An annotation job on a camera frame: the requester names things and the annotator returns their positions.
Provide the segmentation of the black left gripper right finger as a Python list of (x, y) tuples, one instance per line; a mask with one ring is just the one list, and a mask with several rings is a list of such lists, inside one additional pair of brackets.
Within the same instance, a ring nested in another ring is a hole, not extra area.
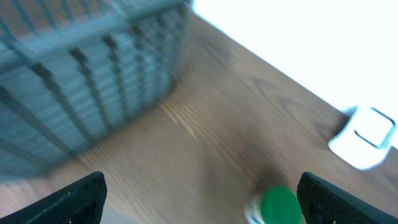
[(396, 217), (311, 172), (302, 174), (297, 198), (307, 224), (397, 224)]

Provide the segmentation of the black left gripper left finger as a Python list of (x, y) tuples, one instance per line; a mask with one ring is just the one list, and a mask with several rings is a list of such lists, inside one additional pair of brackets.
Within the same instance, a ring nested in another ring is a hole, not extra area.
[(104, 174), (96, 171), (1, 218), (1, 224), (100, 224), (107, 192)]

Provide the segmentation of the green lid jar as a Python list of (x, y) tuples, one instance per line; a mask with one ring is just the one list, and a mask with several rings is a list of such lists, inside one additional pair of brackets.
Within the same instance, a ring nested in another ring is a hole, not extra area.
[(301, 224), (303, 220), (296, 194), (284, 186), (252, 194), (244, 214), (249, 224)]

